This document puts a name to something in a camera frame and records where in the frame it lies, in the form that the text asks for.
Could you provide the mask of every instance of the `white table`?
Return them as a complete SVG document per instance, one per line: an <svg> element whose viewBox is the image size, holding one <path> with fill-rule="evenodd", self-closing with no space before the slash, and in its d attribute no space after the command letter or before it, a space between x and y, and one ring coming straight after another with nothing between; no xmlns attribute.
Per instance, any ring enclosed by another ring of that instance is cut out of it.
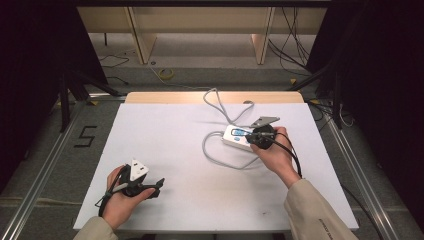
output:
<svg viewBox="0 0 424 240"><path fill-rule="evenodd" d="M226 104L230 116L246 105ZM351 229L358 225L340 187L319 132L304 103L256 104L239 124L259 116L278 116L298 154L303 176L328 199ZM287 189L260 160L249 170L234 170L210 162L202 140L212 131L224 131L225 118L202 104L122 104L74 225L81 229L97 215L94 204L105 191L106 176L136 158L150 168L144 183L161 178L165 183L157 199L140 204L121 230L155 233L237 233L289 230L283 208ZM207 141L207 151L231 164L253 158L247 151Z"/></svg>

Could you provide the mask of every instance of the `wrist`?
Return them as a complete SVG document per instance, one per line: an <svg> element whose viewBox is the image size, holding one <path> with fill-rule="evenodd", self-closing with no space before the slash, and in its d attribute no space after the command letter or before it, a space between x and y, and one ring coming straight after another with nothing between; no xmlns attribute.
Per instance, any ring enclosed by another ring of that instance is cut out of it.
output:
<svg viewBox="0 0 424 240"><path fill-rule="evenodd" d="M108 216L103 216L103 219L105 220L105 222L107 224L109 224L109 226L112 228L113 231L118 229L120 224L118 222L114 221L114 218L109 218Z"/></svg>
<svg viewBox="0 0 424 240"><path fill-rule="evenodd" d="M302 179L294 169L286 171L277 171L276 174L289 189L294 183Z"/></svg>

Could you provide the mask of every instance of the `person's right hand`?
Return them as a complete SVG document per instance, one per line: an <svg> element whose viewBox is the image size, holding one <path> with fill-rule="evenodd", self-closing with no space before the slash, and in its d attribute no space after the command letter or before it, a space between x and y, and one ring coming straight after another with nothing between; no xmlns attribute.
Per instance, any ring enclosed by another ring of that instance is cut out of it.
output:
<svg viewBox="0 0 424 240"><path fill-rule="evenodd" d="M275 127L277 131L277 136L275 137L275 141L283 144L288 149L292 149L289 141L283 136L287 136L287 130L285 127ZM292 157L291 155L276 144L272 144L268 149L261 149L258 146L251 144L253 152L256 153L265 166L275 172L281 180L283 180L284 184L287 188L290 188L293 183L300 180L300 176L294 170L292 165Z"/></svg>

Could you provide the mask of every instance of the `sleeve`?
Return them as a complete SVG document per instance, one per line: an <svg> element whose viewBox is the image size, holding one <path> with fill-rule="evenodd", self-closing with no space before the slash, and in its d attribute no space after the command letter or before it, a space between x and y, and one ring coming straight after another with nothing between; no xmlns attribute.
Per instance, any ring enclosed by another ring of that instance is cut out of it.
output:
<svg viewBox="0 0 424 240"><path fill-rule="evenodd" d="M118 240L109 224L101 217L92 217L78 232L74 240Z"/></svg>
<svg viewBox="0 0 424 240"><path fill-rule="evenodd" d="M357 239L327 200L305 179L290 187L284 207L294 239Z"/></svg>

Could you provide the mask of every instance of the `power strip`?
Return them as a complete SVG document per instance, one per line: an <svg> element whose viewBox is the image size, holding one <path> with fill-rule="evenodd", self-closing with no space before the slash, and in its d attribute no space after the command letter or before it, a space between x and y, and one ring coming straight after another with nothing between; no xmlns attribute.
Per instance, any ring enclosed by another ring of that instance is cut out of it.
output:
<svg viewBox="0 0 424 240"><path fill-rule="evenodd" d="M222 142L227 145L252 152L252 149L250 148L250 143L248 143L247 139L243 136L248 133L251 133L251 130L236 127L233 125L228 125L227 129L225 129L224 136L222 137Z"/></svg>

